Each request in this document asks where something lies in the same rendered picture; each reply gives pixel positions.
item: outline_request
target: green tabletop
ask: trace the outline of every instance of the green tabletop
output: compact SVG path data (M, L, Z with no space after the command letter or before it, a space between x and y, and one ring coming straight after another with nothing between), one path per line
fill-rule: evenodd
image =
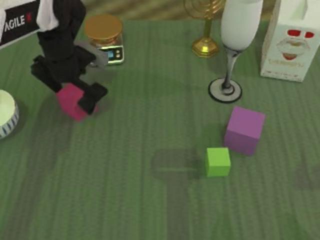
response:
M303 83L259 77L264 24L235 66L242 99L217 103L208 85L226 56L192 53L203 25L125 22L125 63L83 77L109 89L83 122L31 75L36 36L0 51L21 115L0 142L0 240L320 238L320 55ZM206 178L235 105L266 114L257 152L231 152L230 175Z

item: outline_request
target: white carton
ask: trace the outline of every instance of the white carton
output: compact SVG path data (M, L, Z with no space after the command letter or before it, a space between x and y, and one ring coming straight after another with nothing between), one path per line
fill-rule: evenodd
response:
M302 82L320 45L320 0L276 0L261 76Z

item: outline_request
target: white basket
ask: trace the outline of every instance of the white basket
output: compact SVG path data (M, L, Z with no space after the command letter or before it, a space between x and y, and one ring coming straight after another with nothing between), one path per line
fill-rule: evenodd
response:
M14 98L3 90L0 90L0 105L5 105L5 107L0 106L0 140L2 140L16 128L19 121L19 108Z

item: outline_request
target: green cube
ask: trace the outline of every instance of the green cube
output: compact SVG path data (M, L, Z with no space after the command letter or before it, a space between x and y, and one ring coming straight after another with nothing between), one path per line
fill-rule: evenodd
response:
M228 176L231 168L229 149L227 147L206 149L207 177Z

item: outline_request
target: menorah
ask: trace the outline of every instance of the menorah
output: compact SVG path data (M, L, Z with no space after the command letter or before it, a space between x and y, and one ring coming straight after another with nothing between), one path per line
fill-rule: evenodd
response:
M211 27L213 19L216 13L223 8L224 0L208 0L208 3L201 2L197 0L197 5L195 5L194 0L191 0L192 8L201 14L197 16L192 14L187 8L187 0L183 0L183 6L185 12L193 19L205 20L203 36L192 44L192 51L202 58L209 58L215 55L218 52L218 44L210 37Z

